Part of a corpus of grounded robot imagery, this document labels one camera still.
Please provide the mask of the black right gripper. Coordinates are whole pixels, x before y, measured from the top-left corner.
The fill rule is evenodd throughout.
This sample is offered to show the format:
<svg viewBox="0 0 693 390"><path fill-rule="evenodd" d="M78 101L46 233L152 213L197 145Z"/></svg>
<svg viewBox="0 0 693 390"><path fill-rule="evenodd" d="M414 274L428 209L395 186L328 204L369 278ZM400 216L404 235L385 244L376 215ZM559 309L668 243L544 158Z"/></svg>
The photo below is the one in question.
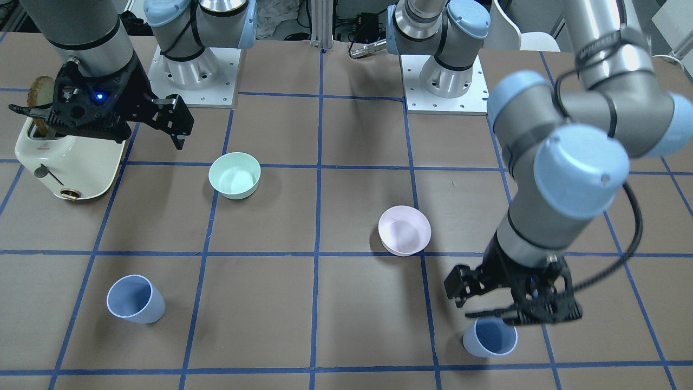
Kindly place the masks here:
<svg viewBox="0 0 693 390"><path fill-rule="evenodd" d="M139 60L107 76L82 74L76 60L65 62L54 81L50 103L8 108L27 118L41 119L60 135L129 140L129 122L145 123L170 136L176 149L191 135L194 118L181 95L159 98Z"/></svg>

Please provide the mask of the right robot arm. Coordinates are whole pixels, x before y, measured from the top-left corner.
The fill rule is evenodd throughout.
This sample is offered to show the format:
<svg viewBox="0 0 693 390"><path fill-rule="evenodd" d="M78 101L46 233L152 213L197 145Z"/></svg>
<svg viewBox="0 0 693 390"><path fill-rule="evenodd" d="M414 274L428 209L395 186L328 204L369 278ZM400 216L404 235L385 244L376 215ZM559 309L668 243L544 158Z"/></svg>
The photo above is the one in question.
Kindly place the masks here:
<svg viewBox="0 0 693 390"><path fill-rule="evenodd" d="M194 118L180 94L160 97L111 1L22 1L21 6L64 60L48 103L10 104L17 114L62 136L122 143L130 122L163 131L181 150ZM255 41L255 1L146 1L147 24L178 88L213 81L211 49L247 49Z"/></svg>

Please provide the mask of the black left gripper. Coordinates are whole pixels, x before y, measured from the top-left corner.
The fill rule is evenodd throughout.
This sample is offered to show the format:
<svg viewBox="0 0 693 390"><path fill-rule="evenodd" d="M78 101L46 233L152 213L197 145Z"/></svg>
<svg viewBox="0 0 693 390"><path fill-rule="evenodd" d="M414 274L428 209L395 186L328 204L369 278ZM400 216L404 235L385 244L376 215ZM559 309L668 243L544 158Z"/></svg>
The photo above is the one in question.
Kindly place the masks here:
<svg viewBox="0 0 693 390"><path fill-rule="evenodd" d="M513 299L510 306L465 313L465 317L496 318L510 326L529 326L572 322L583 316L562 255L551 255L544 265L530 268L507 255L487 253L477 268L458 264L444 279L446 296L457 308L462 308L470 298L500 288L509 289Z"/></svg>

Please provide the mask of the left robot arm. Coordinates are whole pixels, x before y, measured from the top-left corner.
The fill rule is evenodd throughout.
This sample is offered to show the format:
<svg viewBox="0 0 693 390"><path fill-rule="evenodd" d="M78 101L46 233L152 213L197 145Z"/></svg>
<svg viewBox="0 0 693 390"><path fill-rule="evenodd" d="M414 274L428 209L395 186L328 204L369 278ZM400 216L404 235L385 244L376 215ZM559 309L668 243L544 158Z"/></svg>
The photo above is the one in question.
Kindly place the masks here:
<svg viewBox="0 0 693 390"><path fill-rule="evenodd" d="M623 267L643 236L643 213L626 182L630 161L673 154L691 140L691 101L661 89L633 4L561 5L574 68L554 83L517 71L488 97L487 123L518 190L482 264L456 265L444 289L458 308L500 287L513 304L468 318L513 326L580 319L574 294ZM574 285L564 252L620 189L633 210L631 244L616 263Z"/></svg>

